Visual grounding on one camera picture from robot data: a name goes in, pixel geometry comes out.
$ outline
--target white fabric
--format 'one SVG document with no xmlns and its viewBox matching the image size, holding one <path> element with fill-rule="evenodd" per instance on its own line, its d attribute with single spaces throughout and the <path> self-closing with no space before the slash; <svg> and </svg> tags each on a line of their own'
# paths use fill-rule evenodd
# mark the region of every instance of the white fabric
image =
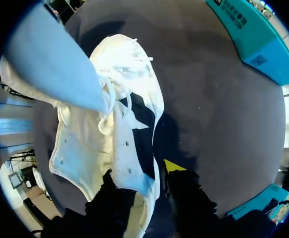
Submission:
<svg viewBox="0 0 289 238">
<path fill-rule="evenodd" d="M 155 180 L 142 172 L 132 129 L 147 128 L 131 111 L 130 93 L 140 95 L 156 118 L 163 110 L 163 97 L 150 60 L 137 40 L 123 35 L 104 39 L 90 60 L 99 75 L 108 110 L 99 113 L 51 99 L 24 83 L 2 59 L 7 73 L 2 80 L 15 91 L 58 107 L 59 126 L 50 159 L 50 171 L 75 184 L 91 201 L 103 184 L 102 176 L 111 168 L 119 188 L 137 191 L 126 238 L 141 238 L 159 198 L 159 170 L 154 159 Z M 127 98 L 127 107 L 119 102 Z"/>
<path fill-rule="evenodd" d="M 46 191 L 46 187 L 45 187 L 45 184 L 43 182 L 41 173 L 38 172 L 38 170 L 34 167 L 32 168 L 32 171 L 33 171 L 33 175 L 34 175 L 36 184 L 39 186 L 40 189 L 42 189 L 43 191 Z"/>
<path fill-rule="evenodd" d="M 50 97 L 104 111 L 95 68 L 41 4 L 33 6 L 25 20 L 18 23 L 5 46 L 4 57 L 23 80 Z"/>
</svg>

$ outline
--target table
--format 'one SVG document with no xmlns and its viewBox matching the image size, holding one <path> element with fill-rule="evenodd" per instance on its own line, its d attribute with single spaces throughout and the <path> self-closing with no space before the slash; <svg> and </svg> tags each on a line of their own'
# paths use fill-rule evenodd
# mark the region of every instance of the table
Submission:
<svg viewBox="0 0 289 238">
<path fill-rule="evenodd" d="M 153 57 L 164 98 L 153 143 L 156 160 L 161 165 L 169 159 L 197 171 L 220 216 L 274 181 L 285 138 L 282 89 L 242 64 L 205 2 L 88 1 L 66 30 L 87 56 L 108 35 L 138 38 Z M 35 152 L 47 190 L 60 212 L 69 207 L 84 213 L 82 193 L 47 170 L 56 111 L 37 102 L 35 113 Z M 145 237 L 170 237 L 174 232 L 170 206 L 161 194 Z"/>
</svg>

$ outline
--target yellow object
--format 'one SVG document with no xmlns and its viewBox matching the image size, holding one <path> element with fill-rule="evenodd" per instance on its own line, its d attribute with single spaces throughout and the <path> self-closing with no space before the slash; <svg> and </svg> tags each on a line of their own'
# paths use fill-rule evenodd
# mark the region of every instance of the yellow object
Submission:
<svg viewBox="0 0 289 238">
<path fill-rule="evenodd" d="M 179 171 L 187 170 L 187 169 L 185 169 L 185 168 L 183 168 L 181 166 L 178 166 L 175 163 L 170 162 L 168 160 L 163 160 L 163 161 L 165 163 L 165 167 L 166 167 L 166 170 L 167 170 L 168 173 L 172 172 L 172 171 L 175 171 L 175 170 L 179 170 Z"/>
</svg>

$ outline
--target teal panel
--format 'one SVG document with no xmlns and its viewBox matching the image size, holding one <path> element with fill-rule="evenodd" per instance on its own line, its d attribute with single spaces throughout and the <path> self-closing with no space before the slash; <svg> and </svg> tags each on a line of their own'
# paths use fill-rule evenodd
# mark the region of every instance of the teal panel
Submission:
<svg viewBox="0 0 289 238">
<path fill-rule="evenodd" d="M 241 59 L 248 58 L 276 37 L 261 13 L 244 0 L 207 0 L 229 32 Z"/>
<path fill-rule="evenodd" d="M 241 60 L 279 85 L 289 84 L 289 50 L 273 25 L 245 0 L 207 0 Z"/>
<path fill-rule="evenodd" d="M 289 84 L 289 53 L 288 48 L 281 41 L 275 37 L 254 55 L 242 60 L 282 86 Z"/>
<path fill-rule="evenodd" d="M 270 201 L 274 198 L 278 202 L 285 201 L 289 192 L 278 187 L 275 184 L 270 184 L 264 191 L 259 193 L 256 197 L 244 203 L 243 205 L 227 212 L 227 216 L 232 215 L 234 219 L 239 219 L 245 216 L 248 212 L 253 210 L 263 210 Z"/>
</svg>

